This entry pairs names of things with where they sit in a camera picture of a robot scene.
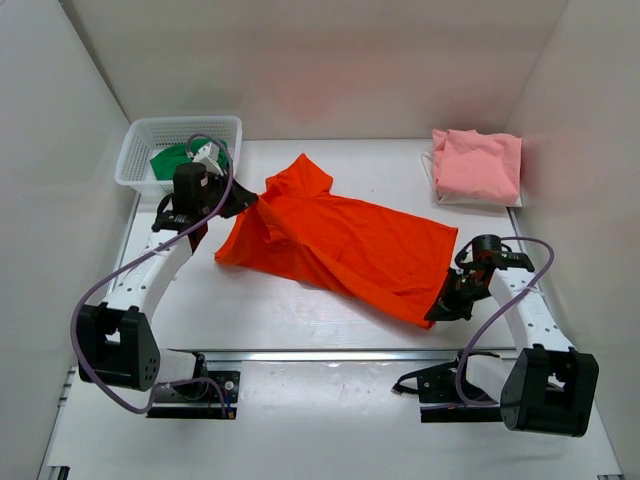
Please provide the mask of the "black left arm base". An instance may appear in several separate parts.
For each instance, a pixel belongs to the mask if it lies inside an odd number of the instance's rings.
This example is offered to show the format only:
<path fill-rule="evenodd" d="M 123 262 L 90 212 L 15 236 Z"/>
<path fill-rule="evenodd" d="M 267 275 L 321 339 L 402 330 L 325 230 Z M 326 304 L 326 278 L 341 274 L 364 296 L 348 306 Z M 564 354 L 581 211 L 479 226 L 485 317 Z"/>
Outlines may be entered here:
<path fill-rule="evenodd" d="M 205 353 L 195 353 L 194 377 L 210 382 L 168 387 L 159 391 L 146 413 L 150 419 L 222 420 L 238 416 L 241 387 L 241 363 L 214 360 Z"/>

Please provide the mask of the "orange t shirt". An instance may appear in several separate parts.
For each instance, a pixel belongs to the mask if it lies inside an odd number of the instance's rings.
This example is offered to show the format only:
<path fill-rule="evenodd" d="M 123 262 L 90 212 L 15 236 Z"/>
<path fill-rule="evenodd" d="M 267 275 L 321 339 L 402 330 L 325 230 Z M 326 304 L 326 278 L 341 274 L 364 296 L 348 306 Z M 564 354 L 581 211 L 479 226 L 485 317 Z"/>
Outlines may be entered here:
<path fill-rule="evenodd" d="M 430 329 L 458 230 L 429 219 L 334 195 L 332 177 L 300 155 L 266 179 L 215 254 L 245 267 L 356 298 Z"/>

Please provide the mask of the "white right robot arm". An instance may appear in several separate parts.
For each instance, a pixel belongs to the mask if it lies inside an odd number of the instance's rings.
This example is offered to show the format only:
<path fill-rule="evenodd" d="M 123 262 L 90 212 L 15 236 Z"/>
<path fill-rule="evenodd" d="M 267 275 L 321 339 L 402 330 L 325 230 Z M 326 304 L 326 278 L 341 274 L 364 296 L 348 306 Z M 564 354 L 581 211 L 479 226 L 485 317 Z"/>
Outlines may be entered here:
<path fill-rule="evenodd" d="M 455 256 L 434 304 L 431 323 L 468 320 L 476 302 L 493 299 L 497 311 L 476 331 L 449 376 L 457 406 L 497 408 L 511 431 L 568 437 L 586 434 L 599 365 L 562 333 L 538 289 L 548 267 L 508 247 L 508 238 L 474 237 Z M 504 319 L 517 358 L 508 363 L 475 352 L 480 337 Z"/>

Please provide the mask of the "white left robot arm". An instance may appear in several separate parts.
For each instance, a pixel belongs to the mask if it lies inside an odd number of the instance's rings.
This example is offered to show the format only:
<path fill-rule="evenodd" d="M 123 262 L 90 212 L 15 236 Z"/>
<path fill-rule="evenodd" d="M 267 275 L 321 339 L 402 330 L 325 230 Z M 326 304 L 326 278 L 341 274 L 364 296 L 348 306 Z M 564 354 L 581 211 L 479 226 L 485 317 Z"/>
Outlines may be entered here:
<path fill-rule="evenodd" d="M 147 391 L 171 383 L 188 398 L 208 389 L 209 373 L 193 353 L 161 350 L 151 320 L 169 284 L 208 232 L 210 218 L 228 219 L 258 200 L 226 173 L 199 163 L 177 167 L 173 190 L 160 201 L 142 262 L 119 275 L 96 306 L 83 305 L 75 342 L 84 355 L 80 376 L 108 386 Z"/>

